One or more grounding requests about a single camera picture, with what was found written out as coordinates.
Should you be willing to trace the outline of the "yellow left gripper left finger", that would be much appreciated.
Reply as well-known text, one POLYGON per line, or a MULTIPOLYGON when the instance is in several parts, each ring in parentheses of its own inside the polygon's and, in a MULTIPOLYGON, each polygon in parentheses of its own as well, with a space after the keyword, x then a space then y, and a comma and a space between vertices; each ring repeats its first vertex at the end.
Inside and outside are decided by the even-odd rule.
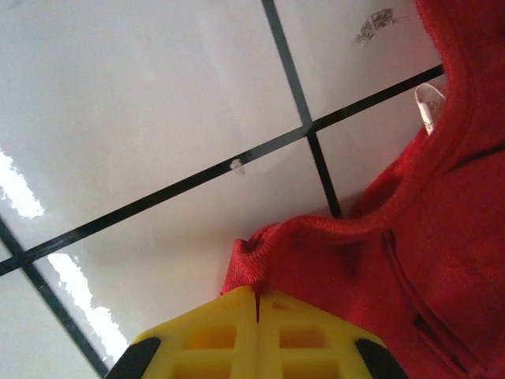
POLYGON ((254 378, 256 297, 239 287, 141 333, 111 378, 254 378))

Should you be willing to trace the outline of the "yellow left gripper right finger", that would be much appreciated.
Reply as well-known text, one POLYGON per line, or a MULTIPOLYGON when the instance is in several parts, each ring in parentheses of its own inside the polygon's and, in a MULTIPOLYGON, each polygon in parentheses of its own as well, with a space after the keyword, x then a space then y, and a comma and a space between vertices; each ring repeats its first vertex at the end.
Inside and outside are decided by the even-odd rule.
POLYGON ((261 296, 259 378, 406 378, 369 331, 278 291, 261 296))

